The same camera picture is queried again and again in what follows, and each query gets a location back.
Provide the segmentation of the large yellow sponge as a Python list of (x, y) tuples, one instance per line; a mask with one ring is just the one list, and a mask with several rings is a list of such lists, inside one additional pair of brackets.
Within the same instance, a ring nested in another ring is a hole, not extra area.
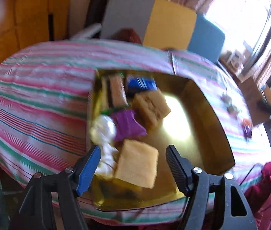
[(152, 189), (157, 176), (158, 156), (156, 148), (143, 142), (125, 139), (114, 178)]

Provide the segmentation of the purple snack packet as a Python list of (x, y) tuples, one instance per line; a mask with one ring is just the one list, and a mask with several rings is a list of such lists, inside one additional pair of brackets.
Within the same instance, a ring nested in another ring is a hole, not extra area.
[(243, 134), (246, 139), (251, 139), (252, 138), (252, 127), (253, 123), (249, 119), (243, 119), (241, 123), (242, 129), (243, 129)]
[(111, 118), (116, 126), (115, 142), (147, 135), (146, 129), (136, 121), (134, 110), (113, 112)]

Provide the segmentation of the small yellow sponge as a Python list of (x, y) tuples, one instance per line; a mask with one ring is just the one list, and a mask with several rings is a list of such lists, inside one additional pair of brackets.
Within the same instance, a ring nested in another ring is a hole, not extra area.
[(158, 127), (171, 112), (165, 96), (159, 89), (136, 93), (132, 101), (132, 108), (148, 130)]

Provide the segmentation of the white socks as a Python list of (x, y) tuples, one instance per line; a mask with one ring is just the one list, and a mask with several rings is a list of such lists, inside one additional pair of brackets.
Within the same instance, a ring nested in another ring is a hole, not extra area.
[(117, 158), (119, 150), (109, 143), (105, 143), (101, 147), (101, 159), (95, 171), (95, 175), (110, 179), (113, 177), (117, 167)]

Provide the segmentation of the white plastic balls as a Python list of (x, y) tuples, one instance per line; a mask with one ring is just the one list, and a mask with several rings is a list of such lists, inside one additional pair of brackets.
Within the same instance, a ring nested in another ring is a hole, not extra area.
[(116, 136), (116, 125), (110, 116), (99, 115), (93, 120), (89, 134), (96, 145), (111, 143)]

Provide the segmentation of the cracker packet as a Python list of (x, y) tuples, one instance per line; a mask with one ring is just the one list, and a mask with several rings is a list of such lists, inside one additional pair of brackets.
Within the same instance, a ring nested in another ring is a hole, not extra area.
[(128, 105), (124, 76), (121, 73), (101, 77), (102, 97), (101, 109), (123, 108)]

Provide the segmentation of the blue tissue pack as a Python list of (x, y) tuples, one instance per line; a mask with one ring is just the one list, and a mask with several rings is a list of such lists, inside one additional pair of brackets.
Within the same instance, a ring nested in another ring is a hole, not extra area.
[(157, 90), (154, 78), (144, 76), (127, 76), (127, 92), (136, 94), (138, 92)]

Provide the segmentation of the golden tray box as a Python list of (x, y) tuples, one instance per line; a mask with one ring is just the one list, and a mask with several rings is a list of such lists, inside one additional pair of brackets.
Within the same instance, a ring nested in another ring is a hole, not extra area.
[(208, 174), (222, 175), (235, 165), (226, 133), (214, 109), (194, 80), (160, 72), (119, 70), (123, 77), (151, 77), (165, 96), (170, 113), (140, 141), (159, 152), (153, 188), (123, 188), (95, 177), (90, 186), (94, 206), (100, 211), (123, 211), (162, 205), (184, 197), (176, 186), (166, 160), (166, 148)]

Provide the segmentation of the wooden side table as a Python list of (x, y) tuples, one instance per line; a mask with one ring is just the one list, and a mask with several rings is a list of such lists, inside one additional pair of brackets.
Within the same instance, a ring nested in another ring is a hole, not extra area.
[(259, 89), (252, 77), (239, 84), (239, 88), (248, 107), (253, 126), (269, 121), (268, 113), (262, 111), (257, 103), (267, 101), (271, 106), (271, 89), (267, 86), (264, 89)]

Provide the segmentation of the striped bed sheet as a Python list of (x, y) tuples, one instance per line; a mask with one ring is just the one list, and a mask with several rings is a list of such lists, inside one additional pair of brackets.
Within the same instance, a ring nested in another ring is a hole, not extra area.
[(88, 149), (89, 93), (97, 70), (143, 70), (195, 81), (214, 109), (235, 165), (228, 170), (242, 191), (262, 180), (271, 162), (263, 126), (246, 140), (221, 100), (229, 94), (243, 116), (249, 111), (232, 78), (186, 50), (159, 50), (113, 40), (64, 40), (22, 49), (0, 63), (0, 167), (26, 185), (35, 172), (54, 174)]

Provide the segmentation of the blue yellow grey headboard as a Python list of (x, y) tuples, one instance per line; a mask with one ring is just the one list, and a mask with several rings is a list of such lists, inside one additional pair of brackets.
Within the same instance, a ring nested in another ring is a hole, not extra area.
[(133, 30), (144, 46), (182, 49), (217, 63), (225, 34), (204, 15), (167, 0), (90, 0), (85, 26), (100, 39), (126, 40)]

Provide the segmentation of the window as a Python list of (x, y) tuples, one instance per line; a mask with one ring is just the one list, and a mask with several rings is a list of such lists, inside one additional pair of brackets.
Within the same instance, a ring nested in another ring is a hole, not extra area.
[(214, 0), (205, 18), (225, 35), (218, 60), (228, 60), (236, 52), (243, 61), (263, 51), (271, 28), (271, 0)]

